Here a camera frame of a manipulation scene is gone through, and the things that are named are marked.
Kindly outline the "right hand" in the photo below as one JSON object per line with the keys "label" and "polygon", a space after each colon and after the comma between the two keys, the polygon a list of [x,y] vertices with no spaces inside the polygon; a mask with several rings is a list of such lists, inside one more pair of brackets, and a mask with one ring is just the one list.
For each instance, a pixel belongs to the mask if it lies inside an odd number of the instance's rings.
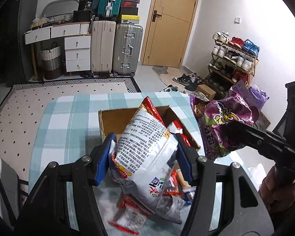
{"label": "right hand", "polygon": [[295,202],[295,184],[279,186],[273,166],[258,191],[269,213],[285,211]]}

